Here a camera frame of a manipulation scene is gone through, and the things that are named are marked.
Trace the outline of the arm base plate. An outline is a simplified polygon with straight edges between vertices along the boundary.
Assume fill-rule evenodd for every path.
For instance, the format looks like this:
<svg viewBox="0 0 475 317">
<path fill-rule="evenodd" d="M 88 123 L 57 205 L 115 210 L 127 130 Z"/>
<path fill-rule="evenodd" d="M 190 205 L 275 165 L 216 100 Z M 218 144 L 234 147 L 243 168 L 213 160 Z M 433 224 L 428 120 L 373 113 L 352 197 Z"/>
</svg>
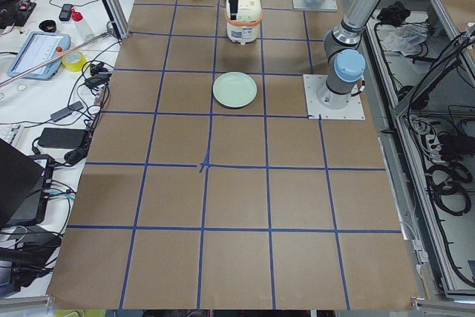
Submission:
<svg viewBox="0 0 475 317">
<path fill-rule="evenodd" d="M 307 116 L 314 120 L 365 120 L 363 105 L 354 84 L 349 94 L 334 94 L 327 88 L 327 75 L 304 74 Z"/>
<path fill-rule="evenodd" d="M 292 0 L 294 10 L 315 12 L 336 12 L 336 0 Z"/>
</svg>

